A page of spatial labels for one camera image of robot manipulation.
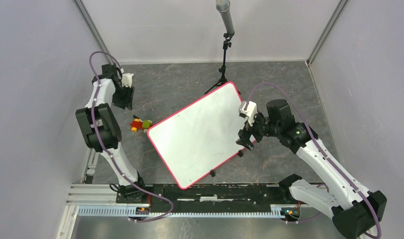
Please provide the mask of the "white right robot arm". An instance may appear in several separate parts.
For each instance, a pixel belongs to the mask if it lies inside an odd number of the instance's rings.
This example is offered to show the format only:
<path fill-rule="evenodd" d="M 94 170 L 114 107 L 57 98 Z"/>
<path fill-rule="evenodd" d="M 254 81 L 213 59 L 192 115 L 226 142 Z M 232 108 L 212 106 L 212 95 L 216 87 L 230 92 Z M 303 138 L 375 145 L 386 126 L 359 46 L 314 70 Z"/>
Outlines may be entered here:
<path fill-rule="evenodd" d="M 245 119 L 237 144 L 253 149 L 264 137 L 275 137 L 304 161 L 327 186 L 320 189 L 301 176 L 292 174 L 279 182 L 282 202 L 299 201 L 315 208 L 332 220 L 347 239 L 367 236 L 379 239 L 387 198 L 381 191 L 370 191 L 355 179 L 326 149 L 316 132 L 306 123 L 297 122 L 286 100 L 267 103 L 267 116 L 254 102 L 243 101 L 238 109 Z"/>

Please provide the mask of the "pink framed whiteboard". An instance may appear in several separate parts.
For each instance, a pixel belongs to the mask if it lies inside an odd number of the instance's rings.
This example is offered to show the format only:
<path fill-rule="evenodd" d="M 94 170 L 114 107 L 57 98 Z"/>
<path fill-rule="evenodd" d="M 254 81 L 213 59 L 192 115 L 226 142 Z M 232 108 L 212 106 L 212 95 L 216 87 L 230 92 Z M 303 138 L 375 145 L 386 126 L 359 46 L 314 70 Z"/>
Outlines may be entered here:
<path fill-rule="evenodd" d="M 148 138 L 178 187 L 185 190 L 242 152 L 244 118 L 237 87 L 228 82 L 152 126 Z"/>

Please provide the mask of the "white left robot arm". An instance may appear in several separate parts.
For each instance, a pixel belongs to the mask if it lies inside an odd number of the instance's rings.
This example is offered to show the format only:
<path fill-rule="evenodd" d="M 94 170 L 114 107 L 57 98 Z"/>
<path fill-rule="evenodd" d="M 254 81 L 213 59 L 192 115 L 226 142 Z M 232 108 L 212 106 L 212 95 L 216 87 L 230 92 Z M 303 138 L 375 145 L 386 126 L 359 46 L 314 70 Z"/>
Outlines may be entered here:
<path fill-rule="evenodd" d="M 114 64 L 102 65 L 101 69 L 102 74 L 92 80 L 92 96 L 76 110 L 76 119 L 87 147 L 105 158 L 117 176 L 118 183 L 110 184 L 117 194 L 116 202 L 142 203 L 147 199 L 147 189 L 121 146 L 121 129 L 111 110 L 111 106 L 132 109 L 133 75 Z"/>

